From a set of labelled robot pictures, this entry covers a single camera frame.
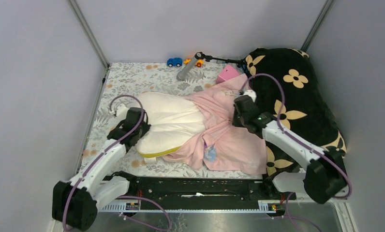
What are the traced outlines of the pink pillow with princess print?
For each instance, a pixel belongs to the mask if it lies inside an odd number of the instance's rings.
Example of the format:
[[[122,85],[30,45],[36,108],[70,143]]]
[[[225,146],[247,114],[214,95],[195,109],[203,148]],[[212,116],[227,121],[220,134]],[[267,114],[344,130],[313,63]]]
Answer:
[[[232,124],[234,100],[246,81],[246,75],[242,74],[186,96],[203,114],[205,130],[163,159],[168,162],[182,162],[194,169],[205,165],[212,171],[266,174],[265,141],[249,133],[246,128]]]

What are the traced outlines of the white pillow with yellow edge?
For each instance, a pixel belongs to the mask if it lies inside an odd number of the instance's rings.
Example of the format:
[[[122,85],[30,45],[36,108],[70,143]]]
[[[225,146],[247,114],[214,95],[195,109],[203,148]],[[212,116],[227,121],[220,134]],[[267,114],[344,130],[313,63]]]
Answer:
[[[135,149],[146,163],[177,151],[189,139],[206,130],[205,117],[198,107],[185,97],[145,92],[138,99],[147,113],[148,132]]]

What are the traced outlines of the black blanket with yellow flowers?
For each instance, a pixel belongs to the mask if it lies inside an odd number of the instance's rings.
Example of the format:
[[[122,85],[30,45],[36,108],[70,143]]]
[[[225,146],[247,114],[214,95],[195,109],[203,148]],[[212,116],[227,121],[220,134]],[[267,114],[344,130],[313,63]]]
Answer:
[[[242,69],[251,78],[261,112],[280,116],[280,123],[314,145],[346,155],[346,142],[318,89],[309,55],[293,48],[257,48]]]

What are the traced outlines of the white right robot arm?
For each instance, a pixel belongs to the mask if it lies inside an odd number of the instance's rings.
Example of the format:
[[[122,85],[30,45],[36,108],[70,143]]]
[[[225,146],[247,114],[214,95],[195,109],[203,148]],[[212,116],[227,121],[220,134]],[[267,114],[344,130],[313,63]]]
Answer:
[[[292,157],[304,173],[280,173],[265,185],[271,199],[284,192],[306,193],[316,203],[324,204],[331,198],[347,199],[352,194],[352,183],[347,176],[342,153],[336,149],[316,146],[283,126],[279,117],[262,113],[253,99],[242,95],[234,100],[233,125],[273,144]]]

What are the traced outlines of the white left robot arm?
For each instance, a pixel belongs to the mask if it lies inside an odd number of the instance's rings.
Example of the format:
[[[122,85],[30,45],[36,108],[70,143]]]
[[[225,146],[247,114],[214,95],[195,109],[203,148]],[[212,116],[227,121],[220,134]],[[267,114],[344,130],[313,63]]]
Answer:
[[[134,182],[113,177],[102,183],[110,167],[136,145],[149,130],[144,109],[131,107],[125,118],[107,135],[98,156],[70,180],[59,181],[53,188],[52,218],[81,231],[88,230],[102,208],[120,195],[130,199],[137,194]]]

